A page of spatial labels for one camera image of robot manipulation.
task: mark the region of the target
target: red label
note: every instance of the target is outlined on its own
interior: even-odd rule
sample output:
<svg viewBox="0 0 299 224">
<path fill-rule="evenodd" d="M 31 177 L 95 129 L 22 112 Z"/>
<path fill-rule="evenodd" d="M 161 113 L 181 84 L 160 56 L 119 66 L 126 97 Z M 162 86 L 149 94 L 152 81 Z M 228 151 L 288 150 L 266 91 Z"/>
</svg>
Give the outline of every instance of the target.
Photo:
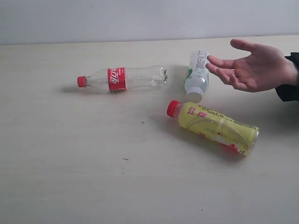
<svg viewBox="0 0 299 224">
<path fill-rule="evenodd" d="M 108 69 L 108 83 L 110 91 L 126 90 L 125 68 Z"/>
</svg>

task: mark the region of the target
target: coca-cola bottle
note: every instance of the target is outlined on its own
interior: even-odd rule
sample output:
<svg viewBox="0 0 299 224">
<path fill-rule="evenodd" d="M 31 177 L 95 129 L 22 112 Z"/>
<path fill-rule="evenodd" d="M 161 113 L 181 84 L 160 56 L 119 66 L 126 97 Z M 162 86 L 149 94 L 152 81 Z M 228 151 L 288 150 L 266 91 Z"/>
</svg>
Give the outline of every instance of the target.
<svg viewBox="0 0 299 224">
<path fill-rule="evenodd" d="M 124 91 L 136 87 L 162 87 L 167 83 L 166 68 L 154 65 L 146 68 L 102 69 L 91 76 L 80 76 L 78 87 L 91 86 L 100 91 Z"/>
</svg>

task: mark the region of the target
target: white bottle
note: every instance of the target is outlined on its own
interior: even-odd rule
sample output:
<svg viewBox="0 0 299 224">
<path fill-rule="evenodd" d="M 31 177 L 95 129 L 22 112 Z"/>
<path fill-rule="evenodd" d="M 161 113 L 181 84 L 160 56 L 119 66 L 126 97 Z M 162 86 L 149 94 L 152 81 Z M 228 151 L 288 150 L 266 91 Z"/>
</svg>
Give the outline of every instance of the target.
<svg viewBox="0 0 299 224">
<path fill-rule="evenodd" d="M 205 50 L 194 51 L 190 56 L 188 75 L 185 81 L 185 90 L 188 100 L 198 103 L 202 100 L 208 85 L 209 71 L 206 69 L 209 53 Z"/>
</svg>

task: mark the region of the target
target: coca-cola logo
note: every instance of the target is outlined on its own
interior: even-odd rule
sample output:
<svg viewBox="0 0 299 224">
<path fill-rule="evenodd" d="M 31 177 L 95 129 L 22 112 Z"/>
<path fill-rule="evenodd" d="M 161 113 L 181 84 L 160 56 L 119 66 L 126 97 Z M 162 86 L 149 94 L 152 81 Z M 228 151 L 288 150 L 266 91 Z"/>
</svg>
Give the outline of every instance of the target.
<svg viewBox="0 0 299 224">
<path fill-rule="evenodd" d="M 118 79 L 118 70 L 117 69 L 111 69 L 110 82 L 113 84 L 118 84 L 120 82 Z"/>
</svg>

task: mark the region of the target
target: white wall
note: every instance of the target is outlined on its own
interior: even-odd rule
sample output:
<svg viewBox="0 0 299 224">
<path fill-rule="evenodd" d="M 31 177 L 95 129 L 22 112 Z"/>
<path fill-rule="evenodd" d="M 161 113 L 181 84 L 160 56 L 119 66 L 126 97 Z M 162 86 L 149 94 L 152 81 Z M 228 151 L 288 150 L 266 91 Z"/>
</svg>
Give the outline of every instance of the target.
<svg viewBox="0 0 299 224">
<path fill-rule="evenodd" d="M 0 0 L 0 44 L 299 34 L 298 0 Z"/>
</svg>

